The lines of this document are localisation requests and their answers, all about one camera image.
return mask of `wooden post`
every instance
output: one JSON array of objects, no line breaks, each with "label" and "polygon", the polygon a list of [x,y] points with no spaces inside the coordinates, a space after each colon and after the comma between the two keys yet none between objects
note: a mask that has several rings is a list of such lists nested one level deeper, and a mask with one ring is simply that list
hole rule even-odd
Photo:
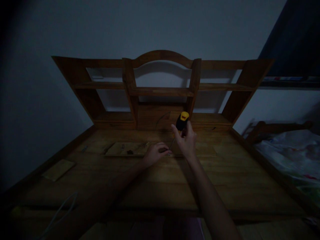
[{"label": "wooden post", "polygon": [[189,113],[189,118],[191,119],[194,104],[196,102],[201,75],[201,58],[193,60],[192,72],[189,84],[189,90],[193,93],[193,97],[187,97],[187,112]]},{"label": "wooden post", "polygon": [[232,123],[236,123],[242,111],[257,90],[264,76],[268,73],[274,59],[248,60],[238,78],[237,84],[252,87],[252,91],[233,91],[222,111],[222,115]]},{"label": "wooden post", "polygon": [[122,81],[124,84],[124,90],[128,98],[130,110],[133,115],[135,129],[137,129],[139,97],[130,95],[130,91],[135,90],[137,88],[136,79],[134,77],[134,71],[132,67],[132,60],[129,58],[123,58],[122,60],[123,60]]}]

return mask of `wooden desk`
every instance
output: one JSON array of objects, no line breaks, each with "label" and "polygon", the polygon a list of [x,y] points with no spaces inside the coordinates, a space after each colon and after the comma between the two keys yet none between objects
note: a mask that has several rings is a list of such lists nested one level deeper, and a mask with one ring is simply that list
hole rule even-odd
[{"label": "wooden desk", "polygon": [[[57,182],[41,178],[21,197],[27,205],[54,206],[78,191],[80,205],[100,186],[129,169],[140,158],[105,157],[114,142],[169,142],[171,132],[97,130],[66,158],[76,162]],[[227,132],[198,132],[198,142],[216,150],[200,162],[235,220],[265,221],[305,215],[304,210]],[[194,180],[183,158],[164,157],[142,173],[124,192],[112,217],[200,216]]]}]

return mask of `wooden shelf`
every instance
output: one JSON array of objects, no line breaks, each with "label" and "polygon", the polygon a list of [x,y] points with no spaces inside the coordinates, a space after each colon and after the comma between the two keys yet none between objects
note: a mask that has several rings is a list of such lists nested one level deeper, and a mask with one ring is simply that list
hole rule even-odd
[{"label": "wooden shelf", "polygon": [[75,89],[124,89],[122,82],[85,82],[73,85],[73,87]]},{"label": "wooden shelf", "polygon": [[137,87],[129,91],[131,96],[180,96],[192,97],[189,88]]},{"label": "wooden shelf", "polygon": [[94,122],[125,122],[133,123],[131,112],[104,112],[94,119]]},{"label": "wooden shelf", "polygon": [[193,113],[192,123],[231,125],[231,123],[220,113]]},{"label": "wooden shelf", "polygon": [[200,83],[199,91],[254,91],[254,88],[237,83]]}]

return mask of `wood grain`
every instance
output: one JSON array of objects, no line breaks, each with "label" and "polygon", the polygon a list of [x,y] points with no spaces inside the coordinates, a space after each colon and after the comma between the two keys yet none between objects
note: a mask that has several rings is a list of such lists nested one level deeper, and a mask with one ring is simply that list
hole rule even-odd
[{"label": "wood grain", "polygon": [[105,111],[105,108],[96,90],[75,89],[73,87],[73,85],[92,82],[82,60],[56,56],[52,56],[52,59],[93,121],[96,116]]},{"label": "wood grain", "polygon": [[190,78],[189,89],[193,92],[192,97],[187,97],[187,112],[189,113],[189,118],[191,119],[194,104],[196,103],[196,98],[198,94],[199,84],[201,76],[201,58],[193,60],[192,72]]},{"label": "wood grain", "polygon": [[157,61],[157,60],[167,60],[181,64],[186,68],[191,68],[192,60],[186,58],[185,56],[168,50],[155,50],[151,52],[147,52],[145,54],[140,55],[136,59],[132,60],[132,64],[134,68],[138,68],[143,64],[148,62]]},{"label": "wood grain", "polygon": [[[105,153],[108,157],[144,157],[148,148],[155,143],[151,142],[116,142]],[[176,141],[171,146],[172,153],[165,157],[183,157]],[[198,157],[212,157],[217,153],[212,146],[207,143],[196,143],[196,154]]]},{"label": "wood grain", "polygon": [[216,125],[231,125],[231,123],[220,113],[194,113],[192,123],[207,123]]},{"label": "wood grain", "polygon": [[75,89],[124,89],[122,82],[85,82],[73,85],[73,87]]},{"label": "wood grain", "polygon": [[52,56],[70,86],[91,82],[91,78],[82,63],[82,59]]},{"label": "wood grain", "polygon": [[82,59],[86,68],[123,68],[122,59]]},{"label": "wood grain", "polygon": [[253,91],[254,88],[236,83],[200,83],[199,91]]},{"label": "wood grain", "polygon": [[[192,60],[185,56],[166,50],[156,50],[145,54],[142,54],[138,58],[134,59],[133,67],[138,68],[145,63],[157,60],[173,59],[173,62],[177,62],[186,68],[191,68]],[[224,60],[202,60],[201,69],[203,70],[237,70],[243,69],[246,61],[224,61]],[[121,59],[82,59],[82,64],[87,68],[122,68],[123,62]]]},{"label": "wood grain", "polygon": [[253,94],[254,92],[232,92],[222,111],[222,115],[229,122],[235,124]]},{"label": "wood grain", "polygon": [[[201,157],[209,179],[227,209],[237,219],[259,216],[303,216],[305,212],[228,133],[199,132],[197,141],[207,143],[217,156]],[[140,158],[101,155],[113,142],[170,142],[171,132],[98,130],[66,160],[76,162],[54,184],[40,179],[20,198],[21,204],[55,206],[78,191],[83,203],[106,182],[140,161]],[[179,158],[163,158],[143,172],[115,206],[122,211],[177,210],[200,214],[194,179],[188,164]]]},{"label": "wood grain", "polygon": [[139,97],[130,95],[130,91],[132,91],[137,87],[136,79],[134,77],[134,71],[132,67],[132,60],[128,58],[123,58],[122,61],[123,61],[122,82],[125,86],[125,92],[129,102],[131,113],[133,115],[134,125],[135,125],[135,128],[137,128]]},{"label": "wood grain", "polygon": [[87,111],[91,120],[106,112],[103,103],[95,89],[75,89],[74,92],[78,96],[83,108]]},{"label": "wood grain", "polygon": [[94,120],[97,122],[115,122],[115,123],[133,123],[133,116],[131,112],[104,112],[97,116]]},{"label": "wood grain", "polygon": [[228,132],[230,125],[216,125],[216,124],[204,124],[204,123],[192,123],[192,129],[195,132]]},{"label": "wood grain", "polygon": [[180,96],[190,97],[193,92],[189,88],[172,87],[136,87],[129,91],[131,96]]},{"label": "wood grain", "polygon": [[246,61],[237,80],[237,84],[257,88],[264,76],[268,73],[274,59],[257,59]]},{"label": "wood grain", "polygon": [[176,123],[183,111],[183,104],[140,104],[138,130],[171,131],[171,124]]},{"label": "wood grain", "polygon": [[222,111],[222,115],[234,125],[247,106],[251,97],[271,68],[274,59],[257,59],[246,61],[237,80],[237,84],[253,88],[251,91],[233,91]]},{"label": "wood grain", "polygon": [[237,70],[243,69],[246,61],[202,60],[202,70]]}]

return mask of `white wall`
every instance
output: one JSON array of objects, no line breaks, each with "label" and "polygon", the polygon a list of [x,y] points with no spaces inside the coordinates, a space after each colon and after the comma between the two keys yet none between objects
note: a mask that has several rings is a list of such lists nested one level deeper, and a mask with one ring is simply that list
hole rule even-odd
[{"label": "white wall", "polygon": [[92,125],[52,55],[259,56],[285,0],[34,1],[8,36],[1,74],[1,176],[7,189]]}]

